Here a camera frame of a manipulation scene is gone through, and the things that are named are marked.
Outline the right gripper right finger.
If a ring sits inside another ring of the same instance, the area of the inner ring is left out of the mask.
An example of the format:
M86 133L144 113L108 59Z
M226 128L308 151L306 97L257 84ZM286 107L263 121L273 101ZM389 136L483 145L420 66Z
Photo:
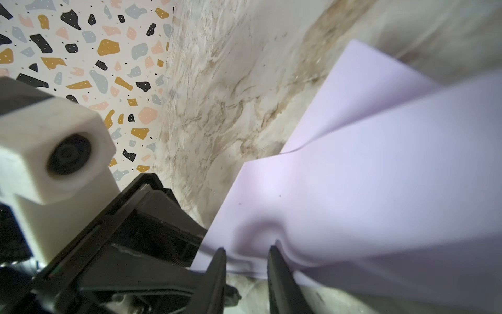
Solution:
M313 314L281 252L271 246L267 258L269 311L272 314Z

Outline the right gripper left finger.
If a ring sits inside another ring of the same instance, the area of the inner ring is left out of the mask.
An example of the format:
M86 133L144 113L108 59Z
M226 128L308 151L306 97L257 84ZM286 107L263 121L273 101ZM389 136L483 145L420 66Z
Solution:
M221 314L225 306L226 251L219 248L185 307L185 314Z

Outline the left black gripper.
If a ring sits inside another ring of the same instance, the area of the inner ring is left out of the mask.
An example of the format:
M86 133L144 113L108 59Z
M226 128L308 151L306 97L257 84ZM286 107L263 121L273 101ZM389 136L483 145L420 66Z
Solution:
M185 308L204 272L190 267L206 231L157 175L138 176L43 270L1 268L2 313L105 313L132 297L143 308ZM225 307L239 291L226 283Z

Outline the lilac square paper sheet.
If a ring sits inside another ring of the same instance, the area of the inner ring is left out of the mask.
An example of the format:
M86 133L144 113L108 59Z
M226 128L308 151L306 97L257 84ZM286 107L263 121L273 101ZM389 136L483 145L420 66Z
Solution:
M243 165L193 261L501 312L501 72L442 87L358 41L281 153Z

